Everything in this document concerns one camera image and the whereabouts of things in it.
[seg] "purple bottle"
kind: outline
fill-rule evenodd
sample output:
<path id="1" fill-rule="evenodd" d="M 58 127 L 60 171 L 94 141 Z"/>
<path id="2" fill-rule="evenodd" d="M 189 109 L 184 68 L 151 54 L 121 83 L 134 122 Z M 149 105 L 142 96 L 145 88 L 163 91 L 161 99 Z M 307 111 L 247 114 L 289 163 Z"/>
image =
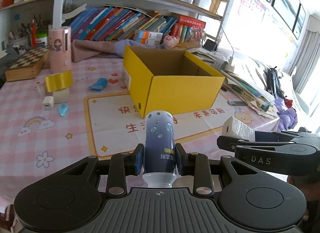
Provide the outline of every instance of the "purple bottle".
<path id="1" fill-rule="evenodd" d="M 173 117 L 166 111 L 146 116 L 143 180 L 149 188 L 171 188 L 177 178 Z"/>

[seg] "pink checkered tablecloth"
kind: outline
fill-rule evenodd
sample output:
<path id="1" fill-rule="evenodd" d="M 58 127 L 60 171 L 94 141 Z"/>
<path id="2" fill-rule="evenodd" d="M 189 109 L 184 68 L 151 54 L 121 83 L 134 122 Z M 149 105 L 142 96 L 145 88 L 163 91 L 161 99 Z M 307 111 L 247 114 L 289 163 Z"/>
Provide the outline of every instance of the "pink checkered tablecloth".
<path id="1" fill-rule="evenodd" d="M 49 69 L 42 70 L 36 79 L 4 84 L 0 90 L 0 213 L 24 187 L 89 155 L 83 101 L 100 92 L 91 91 L 88 86 L 98 78 L 106 78 L 109 84 L 103 93 L 125 91 L 121 69 L 122 59 L 91 58 L 73 64 L 75 82 L 70 88 L 69 112 L 64 118 L 57 106 L 51 111 L 42 109 L 42 99 L 35 88 L 36 82 L 43 82 L 50 75 Z M 238 100 L 231 92 L 221 93 L 229 100 Z M 278 119 L 258 116 L 249 107 L 241 110 L 254 117 L 252 128 L 260 131 L 277 128 Z M 219 133 L 211 134 L 183 146 L 186 152 L 196 151 L 210 159 L 220 159 L 226 152 L 217 147 L 218 136 Z M 129 187 L 142 183 L 141 177 L 127 178 Z"/>

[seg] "green lid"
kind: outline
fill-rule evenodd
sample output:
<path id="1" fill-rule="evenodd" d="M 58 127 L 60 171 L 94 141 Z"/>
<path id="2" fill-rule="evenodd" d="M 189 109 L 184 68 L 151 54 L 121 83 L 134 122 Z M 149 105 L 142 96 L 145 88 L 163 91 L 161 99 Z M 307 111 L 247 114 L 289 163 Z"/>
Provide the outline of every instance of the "green lid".
<path id="1" fill-rule="evenodd" d="M 47 32 L 39 32 L 36 34 L 36 39 L 46 38 L 48 36 Z"/>

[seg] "purple plush fabric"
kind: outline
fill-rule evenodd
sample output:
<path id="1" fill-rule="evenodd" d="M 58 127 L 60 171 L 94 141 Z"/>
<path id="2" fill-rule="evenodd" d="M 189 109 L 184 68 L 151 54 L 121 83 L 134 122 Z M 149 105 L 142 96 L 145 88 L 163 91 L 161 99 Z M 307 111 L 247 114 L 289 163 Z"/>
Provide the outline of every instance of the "purple plush fabric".
<path id="1" fill-rule="evenodd" d="M 293 129 L 298 123 L 296 111 L 293 108 L 288 109 L 282 98 L 277 98 L 275 100 L 275 106 L 278 109 L 278 116 L 280 117 L 278 132 Z"/>

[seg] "red heart print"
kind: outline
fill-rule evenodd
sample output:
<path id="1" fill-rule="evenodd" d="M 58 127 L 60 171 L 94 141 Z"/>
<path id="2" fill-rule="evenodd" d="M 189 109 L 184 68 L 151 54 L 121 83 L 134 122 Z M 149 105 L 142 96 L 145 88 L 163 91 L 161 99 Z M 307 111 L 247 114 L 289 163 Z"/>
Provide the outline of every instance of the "red heart print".
<path id="1" fill-rule="evenodd" d="M 110 83 L 110 84 L 115 84 L 115 83 L 118 83 L 118 79 L 108 79 L 108 82 Z"/>

